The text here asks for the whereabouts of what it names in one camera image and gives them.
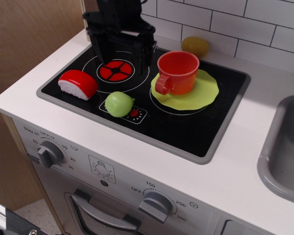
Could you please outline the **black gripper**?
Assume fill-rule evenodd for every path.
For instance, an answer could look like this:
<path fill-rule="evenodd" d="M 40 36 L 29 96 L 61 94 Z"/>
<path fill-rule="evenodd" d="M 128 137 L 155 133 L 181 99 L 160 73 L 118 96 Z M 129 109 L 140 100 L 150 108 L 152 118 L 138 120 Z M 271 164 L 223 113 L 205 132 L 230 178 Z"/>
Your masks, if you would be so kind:
<path fill-rule="evenodd" d="M 83 13 L 92 46 L 103 64 L 114 58 L 115 46 L 120 43 L 132 49 L 138 75 L 151 65 L 157 42 L 153 37 L 155 27 L 141 17 L 144 3 L 145 0 L 98 0 L 98 11 Z"/>

